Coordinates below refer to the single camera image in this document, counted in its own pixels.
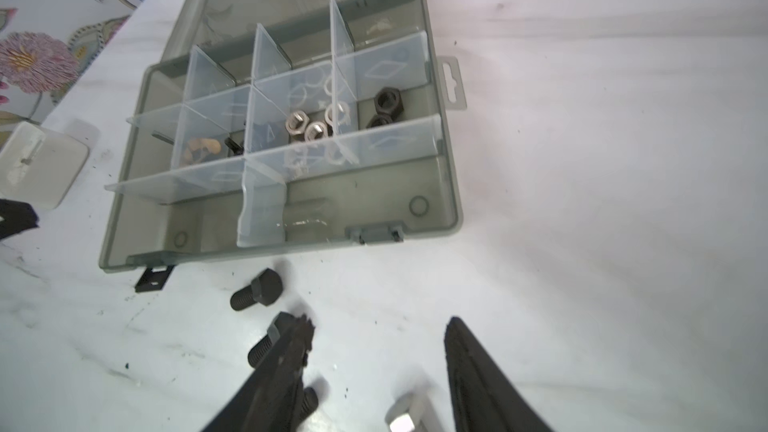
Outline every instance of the clear plastic divider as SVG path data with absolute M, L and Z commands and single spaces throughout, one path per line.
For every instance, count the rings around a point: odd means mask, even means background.
M 270 34 L 261 24 L 256 25 L 254 64 L 250 70 L 251 81 L 255 82 L 289 70 L 291 70 L 290 62 L 285 58 L 275 41 L 272 40 Z
M 184 100 L 195 100 L 235 87 L 235 79 L 198 46 L 190 51 Z
M 182 105 L 178 103 L 129 117 L 126 122 L 139 129 L 148 130 L 153 135 L 160 134 L 163 140 L 172 142 L 176 137 L 181 110 Z
M 437 141 L 442 138 L 440 115 L 408 120 L 351 132 L 339 137 L 298 142 L 279 149 L 264 150 L 246 156 L 250 166 L 274 171 L 286 183 L 301 178 L 436 156 Z M 350 151 L 349 160 L 341 150 Z
M 336 0 L 330 0 L 331 61 L 333 62 L 332 113 L 333 133 L 337 136 L 360 128 L 357 117 L 355 61 L 344 60 L 355 51 L 350 32 L 346 27 Z
M 294 110 L 311 113 L 325 110 L 331 104 L 331 62 L 324 60 L 254 82 L 264 99 L 283 113 L 283 121 Z M 254 109 L 253 119 L 262 111 Z
M 187 107 L 228 132 L 245 129 L 248 116 L 250 86 L 245 84 L 234 89 L 186 101 Z
M 243 175 L 243 210 L 237 221 L 237 246 L 280 244 L 285 241 L 283 208 L 287 198 L 284 182 L 246 165 Z
M 354 71 L 355 79 L 349 84 L 359 101 L 372 99 L 383 87 L 408 90 L 426 85 L 428 62 L 427 32 L 423 31 L 336 60 L 341 71 Z

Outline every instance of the white marble surface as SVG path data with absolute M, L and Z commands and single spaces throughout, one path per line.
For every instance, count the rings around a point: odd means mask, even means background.
M 453 314 L 558 431 L 765 429 L 768 0 L 428 0 L 469 102 L 448 114 L 461 231 L 186 264 L 135 295 L 139 272 L 97 266 L 102 187 L 183 1 L 147 0 L 45 123 L 92 152 L 0 245 L 0 430 L 198 430 L 301 302 L 305 378 L 328 383 L 307 430 L 384 430 L 423 383 L 452 430 Z M 229 310 L 277 261 L 277 306 Z

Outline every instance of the hex bolt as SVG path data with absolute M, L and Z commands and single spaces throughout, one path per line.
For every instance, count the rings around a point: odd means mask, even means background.
M 271 348 L 272 341 L 268 335 L 265 335 L 260 341 L 256 342 L 256 345 L 248 352 L 248 364 L 251 367 L 256 368 L 259 362 L 261 362 L 261 359 L 264 358 Z
M 301 410 L 299 411 L 299 422 L 303 422 L 317 410 L 320 405 L 320 399 L 317 398 L 317 392 L 312 387 L 304 389 L 304 400 L 301 401 Z
M 243 152 L 245 152 L 243 146 L 233 140 L 232 137 L 224 139 L 224 144 L 232 151 L 233 156 L 242 156 Z
M 265 268 L 250 285 L 232 294 L 230 306 L 241 311 L 255 303 L 272 305 L 283 293 L 283 281 L 277 272 Z
M 256 342 L 256 345 L 248 351 L 248 364 L 256 368 L 259 362 L 266 356 L 266 353 L 272 349 L 272 346 L 277 343 L 282 333 L 288 329 L 294 322 L 296 317 L 288 312 L 280 312 L 275 316 L 270 326 L 266 329 L 266 335 L 262 339 Z

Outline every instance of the black object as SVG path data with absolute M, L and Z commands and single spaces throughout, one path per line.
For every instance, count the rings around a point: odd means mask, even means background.
M 174 144 L 174 140 L 173 139 L 171 139 L 170 137 L 166 136 L 165 134 L 159 133 L 157 130 L 152 132 L 152 137 L 154 137 L 155 139 L 162 140 L 163 142 L 165 142 L 167 144 L 170 144 L 170 145 Z
M 147 267 L 139 277 L 139 282 L 136 282 L 134 290 L 137 294 L 162 290 L 168 277 L 170 277 L 170 273 L 174 271 L 174 267 L 176 266 L 168 265 L 165 270 L 161 271 L 155 271 L 154 267 Z
M 236 311 L 241 311 L 257 302 L 272 305 L 282 293 L 283 281 L 278 273 L 271 268 L 265 268 L 250 285 L 232 294 L 230 306 Z
M 374 127 L 388 126 L 392 123 L 392 118 L 384 114 L 376 114 L 368 121 L 366 129 L 372 129 Z
M 258 367 L 261 359 L 272 349 L 272 345 L 290 330 L 295 320 L 296 318 L 288 312 L 280 312 L 276 315 L 270 326 L 266 328 L 266 335 L 248 351 L 248 364 L 253 368 Z
M 287 326 L 203 432 L 295 432 L 317 408 L 317 394 L 312 388 L 305 389 L 302 382 L 315 327 L 305 315 L 293 318 Z
M 423 217 L 429 212 L 429 200 L 425 196 L 416 196 L 408 202 L 408 210 L 417 217 Z
M 237 143 L 231 137 L 227 137 L 226 139 L 224 139 L 224 144 L 230 148 L 234 156 L 242 156 L 243 152 L 245 152 L 245 149 L 243 148 L 243 146 Z
M 445 345 L 456 432 L 552 432 L 460 318 L 448 322 Z
M 384 87 L 373 98 L 377 114 L 389 116 L 393 121 L 402 113 L 402 96 L 394 87 Z
M 0 217 L 0 240 L 38 226 L 38 215 L 26 202 L 0 199 Z
M 301 401 L 299 410 L 299 422 L 303 422 L 317 410 L 320 405 L 320 399 L 317 398 L 317 392 L 312 387 L 304 389 L 304 399 Z

